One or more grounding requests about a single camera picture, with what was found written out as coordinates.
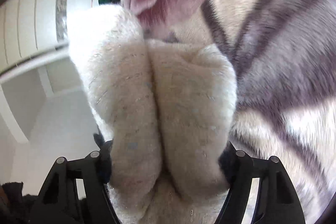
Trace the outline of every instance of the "screw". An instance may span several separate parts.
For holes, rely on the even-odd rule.
[[[99,156],[99,152],[98,151],[93,151],[90,154],[91,158],[97,158]]]
[[[280,160],[279,160],[278,157],[276,157],[276,156],[272,156],[272,157],[271,157],[271,161],[277,163],[277,162],[279,162]]]
[[[65,161],[65,158],[63,158],[63,157],[59,157],[59,158],[56,160],[56,162],[57,162],[58,164],[62,164],[62,163],[64,163],[64,161]]]
[[[243,150],[238,150],[238,151],[236,152],[236,155],[237,155],[238,157],[244,157],[244,156],[245,156],[245,152],[244,152]]]

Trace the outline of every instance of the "striped fur blanket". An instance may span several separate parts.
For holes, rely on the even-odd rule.
[[[71,59],[114,139],[110,195],[122,223],[214,223],[229,140],[277,155],[315,223],[336,191],[336,1],[122,5],[68,20]]]

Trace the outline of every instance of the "fluffy white fabric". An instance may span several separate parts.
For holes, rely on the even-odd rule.
[[[70,16],[68,34],[94,117],[114,139],[110,194],[120,220],[213,223],[228,189],[218,158],[236,105],[226,57],[215,45],[146,41],[117,5]]]

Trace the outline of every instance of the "cream fur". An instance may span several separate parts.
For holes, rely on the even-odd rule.
[[[226,57],[215,45],[145,41],[117,5],[70,16],[68,30],[94,117],[114,139],[110,194],[120,220],[213,223],[228,189],[218,158],[236,105]]]

